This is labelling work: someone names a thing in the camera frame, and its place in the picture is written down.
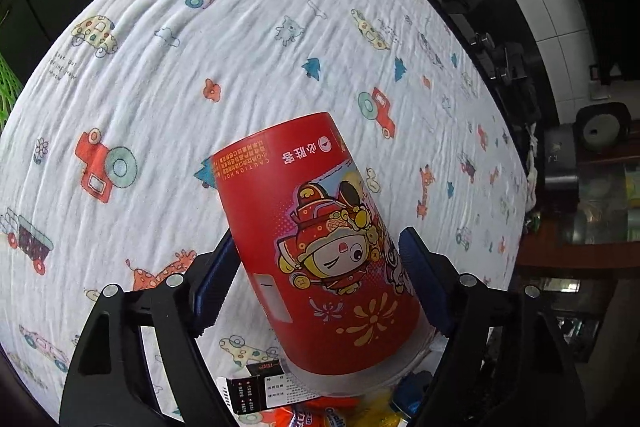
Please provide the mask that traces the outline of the white rag on counter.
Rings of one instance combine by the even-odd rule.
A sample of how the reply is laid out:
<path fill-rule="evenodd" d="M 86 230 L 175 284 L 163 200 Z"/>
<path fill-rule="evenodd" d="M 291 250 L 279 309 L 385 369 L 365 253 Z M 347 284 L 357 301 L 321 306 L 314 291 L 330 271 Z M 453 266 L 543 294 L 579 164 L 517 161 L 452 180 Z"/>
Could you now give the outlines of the white rag on counter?
<path fill-rule="evenodd" d="M 526 212 L 532 211 L 537 204 L 536 188 L 538 170 L 536 168 L 536 158 L 538 154 L 538 139 L 536 138 L 536 128 L 536 122 L 528 127 L 529 147 L 526 157 Z"/>

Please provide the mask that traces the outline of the white patterned table cloth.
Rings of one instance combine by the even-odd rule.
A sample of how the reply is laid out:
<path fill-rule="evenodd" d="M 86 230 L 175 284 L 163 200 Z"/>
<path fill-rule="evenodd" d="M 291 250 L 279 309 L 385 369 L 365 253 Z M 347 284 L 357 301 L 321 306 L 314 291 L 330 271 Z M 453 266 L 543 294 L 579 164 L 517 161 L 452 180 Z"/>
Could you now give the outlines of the white patterned table cloth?
<path fill-rule="evenodd" d="M 509 285 L 525 173 L 480 70 L 428 0 L 92 0 L 1 135 L 1 344 L 60 413 L 98 292 L 153 284 L 228 223 L 207 161 L 329 113 L 390 236 Z"/>

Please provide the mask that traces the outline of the blue white milk carton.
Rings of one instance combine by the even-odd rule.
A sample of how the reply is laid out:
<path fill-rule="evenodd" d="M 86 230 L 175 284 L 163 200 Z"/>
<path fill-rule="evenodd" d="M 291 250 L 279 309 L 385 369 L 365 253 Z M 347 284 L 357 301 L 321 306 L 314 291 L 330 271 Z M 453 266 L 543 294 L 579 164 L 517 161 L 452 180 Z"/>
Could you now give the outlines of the blue white milk carton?
<path fill-rule="evenodd" d="M 420 407 L 432 381 L 433 375 L 429 371 L 406 375 L 393 391 L 390 406 L 405 419 L 412 418 Z"/>

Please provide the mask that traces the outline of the black rice cooker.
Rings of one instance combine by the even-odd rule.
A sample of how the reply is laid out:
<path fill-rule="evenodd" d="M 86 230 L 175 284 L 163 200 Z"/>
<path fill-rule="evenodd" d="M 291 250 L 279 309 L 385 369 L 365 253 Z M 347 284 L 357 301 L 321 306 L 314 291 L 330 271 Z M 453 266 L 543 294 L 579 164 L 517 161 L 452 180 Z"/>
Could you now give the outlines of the black rice cooker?
<path fill-rule="evenodd" d="M 571 124 L 544 132 L 540 153 L 542 208 L 573 211 L 580 168 L 639 158 L 639 123 L 622 102 L 585 106 Z"/>

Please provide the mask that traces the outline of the black gas stove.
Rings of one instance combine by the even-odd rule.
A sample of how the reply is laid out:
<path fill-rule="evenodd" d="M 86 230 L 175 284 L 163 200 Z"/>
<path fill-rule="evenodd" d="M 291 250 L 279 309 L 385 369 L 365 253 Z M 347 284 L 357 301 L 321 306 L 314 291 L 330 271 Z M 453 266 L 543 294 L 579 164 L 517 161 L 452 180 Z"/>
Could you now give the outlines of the black gas stove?
<path fill-rule="evenodd" d="M 511 128 L 516 148 L 544 127 L 552 105 L 547 74 L 516 0 L 431 0 L 472 55 Z"/>

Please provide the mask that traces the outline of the green perforated plastic basket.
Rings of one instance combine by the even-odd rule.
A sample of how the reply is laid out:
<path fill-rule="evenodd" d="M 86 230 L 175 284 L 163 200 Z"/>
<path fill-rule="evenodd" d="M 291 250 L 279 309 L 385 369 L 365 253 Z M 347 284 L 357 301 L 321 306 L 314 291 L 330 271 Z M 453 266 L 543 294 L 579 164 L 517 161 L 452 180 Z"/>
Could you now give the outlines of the green perforated plastic basket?
<path fill-rule="evenodd" d="M 0 127 L 6 127 L 12 109 L 23 90 L 23 83 L 15 76 L 13 70 L 0 55 Z"/>

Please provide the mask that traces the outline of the black white medicine box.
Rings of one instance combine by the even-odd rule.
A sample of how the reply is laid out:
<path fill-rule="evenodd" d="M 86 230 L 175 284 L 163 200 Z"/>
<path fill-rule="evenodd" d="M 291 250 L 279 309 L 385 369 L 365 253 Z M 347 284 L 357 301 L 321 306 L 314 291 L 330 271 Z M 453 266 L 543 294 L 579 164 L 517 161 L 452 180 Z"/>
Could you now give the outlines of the black white medicine box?
<path fill-rule="evenodd" d="M 250 364 L 247 376 L 217 377 L 215 383 L 236 415 L 259 413 L 319 398 L 279 362 Z"/>

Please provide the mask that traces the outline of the red cartoon paper cup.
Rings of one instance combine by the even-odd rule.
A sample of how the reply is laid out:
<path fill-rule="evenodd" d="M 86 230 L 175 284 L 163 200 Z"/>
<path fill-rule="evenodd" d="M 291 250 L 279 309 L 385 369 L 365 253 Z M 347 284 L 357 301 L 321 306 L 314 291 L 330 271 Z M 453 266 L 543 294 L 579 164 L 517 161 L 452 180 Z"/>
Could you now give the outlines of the red cartoon paper cup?
<path fill-rule="evenodd" d="M 213 169 L 242 265 L 304 387 L 364 395 L 419 363 L 433 327 L 329 114 L 236 141 Z"/>

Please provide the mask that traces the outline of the yellow plastic wrapper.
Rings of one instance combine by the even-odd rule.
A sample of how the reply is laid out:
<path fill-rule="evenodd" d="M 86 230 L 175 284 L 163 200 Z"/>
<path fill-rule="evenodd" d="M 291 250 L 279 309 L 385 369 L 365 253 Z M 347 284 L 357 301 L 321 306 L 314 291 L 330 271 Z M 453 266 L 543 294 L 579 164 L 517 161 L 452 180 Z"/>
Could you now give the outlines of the yellow plastic wrapper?
<path fill-rule="evenodd" d="M 399 427 L 407 426 L 408 421 L 392 407 L 393 392 L 381 390 L 366 395 L 347 425 L 355 427 Z"/>

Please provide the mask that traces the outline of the orange wafer snack packet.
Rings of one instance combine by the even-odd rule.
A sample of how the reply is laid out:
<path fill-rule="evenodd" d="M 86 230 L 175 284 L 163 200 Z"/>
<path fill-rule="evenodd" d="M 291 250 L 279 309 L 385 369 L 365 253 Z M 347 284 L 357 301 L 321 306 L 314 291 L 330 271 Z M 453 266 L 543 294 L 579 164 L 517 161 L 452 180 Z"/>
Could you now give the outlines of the orange wafer snack packet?
<path fill-rule="evenodd" d="M 318 398 L 303 403 L 279 407 L 273 412 L 273 426 L 335 427 L 346 426 L 359 405 L 357 398 Z"/>

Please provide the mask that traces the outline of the wooden glass cabinet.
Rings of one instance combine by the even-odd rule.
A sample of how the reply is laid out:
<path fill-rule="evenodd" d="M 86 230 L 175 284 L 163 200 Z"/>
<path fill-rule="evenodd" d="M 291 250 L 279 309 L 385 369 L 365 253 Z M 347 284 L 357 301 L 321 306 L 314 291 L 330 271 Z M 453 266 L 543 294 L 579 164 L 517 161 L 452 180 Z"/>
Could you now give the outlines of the wooden glass cabinet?
<path fill-rule="evenodd" d="M 639 272 L 639 158 L 579 169 L 573 211 L 537 206 L 526 222 L 513 284 L 547 299 L 578 363 L 596 347 L 616 284 Z"/>

